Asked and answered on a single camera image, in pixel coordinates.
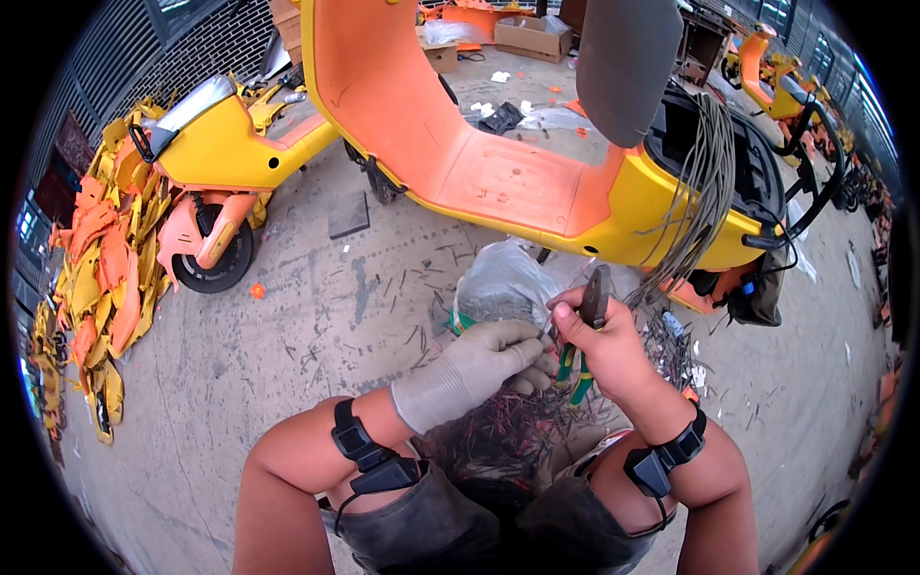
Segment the left hand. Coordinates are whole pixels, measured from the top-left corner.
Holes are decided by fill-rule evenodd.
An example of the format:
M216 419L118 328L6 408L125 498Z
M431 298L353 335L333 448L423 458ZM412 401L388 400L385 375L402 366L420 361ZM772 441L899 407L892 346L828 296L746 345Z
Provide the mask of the left hand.
M423 434L463 417L509 378L524 393L546 389L546 373L556 365L539 335L539 328L520 319L475 324L437 360L391 385L399 416Z

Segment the pliers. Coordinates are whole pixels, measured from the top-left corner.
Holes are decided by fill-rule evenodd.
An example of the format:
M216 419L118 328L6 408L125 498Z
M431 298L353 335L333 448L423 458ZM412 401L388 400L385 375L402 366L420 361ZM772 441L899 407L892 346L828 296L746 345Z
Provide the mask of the pliers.
M584 296L581 299L581 305L578 311L581 321L591 326L593 329L600 330L604 327L604 316L607 313L607 300L610 297L610 266L601 264L594 269L591 279L588 281L588 287L584 290ZM575 346L566 343L559 354L559 371L556 374L556 382L562 383L569 380L572 373L572 364L575 361ZM569 406L577 407L584 399L585 394L594 384L594 377L588 370L588 364L584 360L584 352L581 354L581 368L579 369L579 379L572 395L569 398Z

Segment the wire bundle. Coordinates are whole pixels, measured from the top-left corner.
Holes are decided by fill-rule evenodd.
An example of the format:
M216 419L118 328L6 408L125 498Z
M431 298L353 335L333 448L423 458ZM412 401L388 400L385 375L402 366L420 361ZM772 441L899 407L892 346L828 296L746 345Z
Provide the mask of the wire bundle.
M735 187L735 139L731 113L709 94L700 93L693 99L699 108L696 142L681 167L671 208L662 217L664 223L646 232L637 232L644 235L661 230L655 247L642 264L658 250L673 225L677 225L677 230L661 261L627 296L625 303L630 309L635 309L643 301L653 303L683 283L712 246L731 209ZM683 213L675 215L684 196ZM662 293L658 286L668 280L673 281Z

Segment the concrete floor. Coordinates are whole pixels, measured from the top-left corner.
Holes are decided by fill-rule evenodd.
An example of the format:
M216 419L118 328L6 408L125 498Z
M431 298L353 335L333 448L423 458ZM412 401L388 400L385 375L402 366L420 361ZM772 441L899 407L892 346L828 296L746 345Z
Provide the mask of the concrete floor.
M541 108L550 97L575 98L575 71L564 63L484 53L485 62L461 62L446 75L465 113L476 101L498 107L525 98ZM498 70L512 73L508 84L489 81ZM731 96L753 109L742 93ZM590 132L586 142L571 131L549 133L536 145L603 160L600 134ZM793 170L779 165L791 182ZM358 395L400 377L420 356L402 345L414 326L440 331L430 316L432 286L448 293L472 261L465 256L455 265L449 250L435 248L454 244L455 253L469 253L502 239L406 199L380 206L369 196L371 228L330 241L325 206L367 189L365 175L334 143L279 188L268 223L277 233L258 244L241 283L215 295L183 288L164 298L154 328L119 364L124 421L114 445L96 441L83 398L67 392L63 480L133 572L229 572L240 473L259 436L331 394ZM807 208L810 199L799 202ZM862 289L850 279L848 241L857 249ZM692 322L700 359L712 368L703 407L714 418L721 411L745 455L762 568L787 564L809 521L854 487L846 467L885 371L885 334L872 329L879 296L871 248L861 210L829 206L805 242L818 281L786 273L782 327L726 328L723 321L709 336L721 315L674 309ZM424 259L442 272L423 278L409 271L403 283L404 270ZM264 299L249 295L253 282L265 286ZM636 573L674 571L684 518L682 512L659 537ZM341 542L330 545L339 573L359 572Z

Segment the gray shorts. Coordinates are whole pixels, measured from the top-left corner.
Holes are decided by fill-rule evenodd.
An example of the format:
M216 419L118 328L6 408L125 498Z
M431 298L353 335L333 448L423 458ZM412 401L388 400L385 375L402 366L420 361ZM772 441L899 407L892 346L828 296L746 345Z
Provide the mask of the gray shorts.
M320 501L326 531L336 512ZM656 531L628 535L584 477L561 477L513 520L516 533L429 463L418 485L381 509L342 514L339 537L367 573L629 573Z

